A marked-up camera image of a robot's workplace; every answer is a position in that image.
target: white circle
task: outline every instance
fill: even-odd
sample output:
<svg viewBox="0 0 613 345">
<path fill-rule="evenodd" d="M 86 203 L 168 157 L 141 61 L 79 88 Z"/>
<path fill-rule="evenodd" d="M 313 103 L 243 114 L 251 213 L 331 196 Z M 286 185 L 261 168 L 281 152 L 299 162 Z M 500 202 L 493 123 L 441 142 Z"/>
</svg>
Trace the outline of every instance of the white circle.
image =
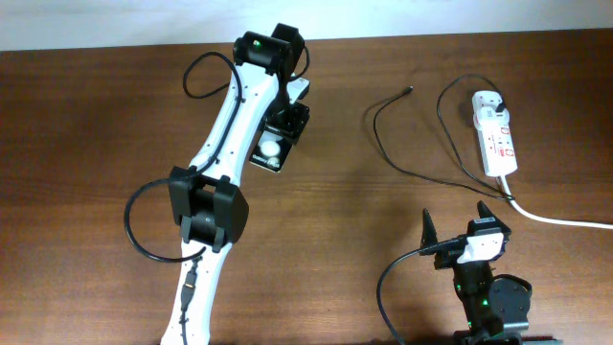
<svg viewBox="0 0 613 345">
<path fill-rule="evenodd" d="M 261 154 L 267 157 L 273 157 L 279 154 L 281 147 L 275 141 L 265 141 L 260 145 Z"/>
</svg>

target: wooden table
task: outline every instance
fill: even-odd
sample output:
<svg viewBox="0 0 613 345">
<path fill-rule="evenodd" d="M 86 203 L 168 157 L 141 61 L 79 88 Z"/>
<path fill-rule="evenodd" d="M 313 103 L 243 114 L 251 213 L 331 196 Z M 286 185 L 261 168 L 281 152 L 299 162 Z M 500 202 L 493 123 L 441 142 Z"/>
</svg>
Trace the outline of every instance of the wooden table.
<svg viewBox="0 0 613 345">
<path fill-rule="evenodd" d="M 391 169 L 380 133 L 401 166 L 471 183 L 454 162 L 435 104 L 464 73 L 505 93 L 517 151 L 510 176 L 519 203 L 539 215 L 613 222 L 613 31 L 456 34 L 310 41 L 311 120 L 284 170 L 247 164 L 241 189 L 251 212 L 221 274 L 212 340 L 224 344 L 362 344 L 391 335 L 375 286 L 394 258 L 419 246 L 421 210 L 440 239 L 465 232 L 481 196 Z M 179 267 L 133 250 L 122 224 L 141 184 L 185 167 L 208 135 L 223 97 L 181 89 L 199 54 L 231 44 L 2 53 L 0 59 L 0 342 L 157 344 Z M 226 82 L 211 60 L 193 90 Z M 443 116 L 468 168 L 484 176 L 465 81 Z M 495 273 L 534 285 L 532 335 L 568 344 L 613 339 L 613 232 L 543 224 L 485 199 L 513 230 Z M 168 192 L 138 200 L 136 235 L 180 255 Z M 466 328 L 452 272 L 431 257 L 388 277 L 383 303 L 409 340 Z"/>
</svg>

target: white cable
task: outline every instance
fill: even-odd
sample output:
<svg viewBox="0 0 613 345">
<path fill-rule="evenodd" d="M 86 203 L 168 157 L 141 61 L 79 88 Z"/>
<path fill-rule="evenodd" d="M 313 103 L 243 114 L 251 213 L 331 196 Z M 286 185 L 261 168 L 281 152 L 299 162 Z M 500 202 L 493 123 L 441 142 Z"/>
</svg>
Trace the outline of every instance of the white cable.
<svg viewBox="0 0 613 345">
<path fill-rule="evenodd" d="M 511 196 L 511 190 L 509 189 L 509 185 L 507 184 L 507 178 L 505 178 L 505 176 L 499 176 L 499 181 L 502 184 L 502 188 L 505 190 L 505 193 Z M 602 224 L 602 223 L 596 223 L 596 222 L 590 222 L 590 221 L 573 221 L 573 220 L 562 220 L 562 219 L 552 219 L 552 218 L 544 218 L 544 217 L 540 217 L 540 216 L 535 216 L 529 212 L 527 212 L 526 210 L 524 210 L 523 208 L 519 207 L 519 205 L 517 204 L 517 202 L 515 202 L 515 200 L 510 200 L 509 201 L 511 203 L 511 206 L 520 214 L 524 215 L 525 217 L 528 217 L 529 219 L 534 219 L 534 220 L 538 220 L 538 221 L 543 221 L 543 222 L 548 222 L 551 224 L 558 224 L 558 225 L 571 225 L 571 226 L 587 226 L 587 227 L 595 227 L 595 228 L 601 228 L 601 229 L 611 229 L 613 230 L 613 224 Z"/>
</svg>

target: wood grain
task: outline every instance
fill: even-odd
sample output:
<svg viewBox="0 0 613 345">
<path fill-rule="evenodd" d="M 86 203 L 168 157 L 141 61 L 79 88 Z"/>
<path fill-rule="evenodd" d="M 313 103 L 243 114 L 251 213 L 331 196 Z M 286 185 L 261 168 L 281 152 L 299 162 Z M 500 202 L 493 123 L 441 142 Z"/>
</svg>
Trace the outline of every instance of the wood grain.
<svg viewBox="0 0 613 345">
<path fill-rule="evenodd" d="M 360 344 L 391 339 L 378 313 L 383 268 L 420 243 L 421 209 L 441 239 L 465 231 L 478 195 L 399 174 L 374 147 L 367 108 L 407 85 L 380 133 L 406 169 L 470 183 L 451 156 L 435 104 L 457 76 L 478 72 L 505 93 L 519 203 L 549 217 L 613 222 L 613 31 L 468 34 L 311 41 L 304 103 L 311 120 L 284 171 L 247 165 L 243 237 L 221 274 L 214 343 Z M 0 59 L 0 342 L 157 344 L 179 267 L 132 249 L 127 197 L 185 166 L 222 103 L 188 99 L 181 76 L 199 54 L 232 46 L 173 45 L 2 53 Z M 229 79 L 220 61 L 194 71 L 193 90 Z M 443 116 L 468 168 L 483 176 L 459 84 Z M 486 199 L 513 230 L 496 272 L 534 285 L 528 334 L 569 344 L 613 338 L 613 233 L 542 224 Z M 135 205 L 152 250 L 178 255 L 165 189 Z M 431 258 L 399 266 L 383 299 L 411 340 L 465 328 L 452 272 Z"/>
</svg>

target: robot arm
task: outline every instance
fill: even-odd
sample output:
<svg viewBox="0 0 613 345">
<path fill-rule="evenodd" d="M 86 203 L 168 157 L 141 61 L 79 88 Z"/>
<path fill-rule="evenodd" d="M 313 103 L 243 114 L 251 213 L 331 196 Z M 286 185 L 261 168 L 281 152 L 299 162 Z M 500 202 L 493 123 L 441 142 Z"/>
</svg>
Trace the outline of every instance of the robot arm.
<svg viewBox="0 0 613 345">
<path fill-rule="evenodd" d="M 192 345 L 209 343 L 219 274 L 232 245 L 242 234 L 249 212 L 238 187 L 251 144 L 262 132 L 250 160 L 278 172 L 309 118 L 308 108 L 296 102 L 307 93 L 309 82 L 292 77 L 304 48 L 298 30 L 283 24 L 271 37 L 248 32 L 239 38 L 234 58 L 240 82 L 233 74 L 211 134 L 190 168 L 174 167 L 170 173 L 170 201 L 174 221 L 180 226 L 183 257 L 204 251 L 194 262 L 181 265 L 162 345 L 183 345 L 184 340 Z M 232 121 L 236 102 L 240 105 Z M 191 178 L 195 171 L 206 167 L 212 156 L 215 162 Z M 206 191 L 205 186 L 215 190 Z"/>
</svg>

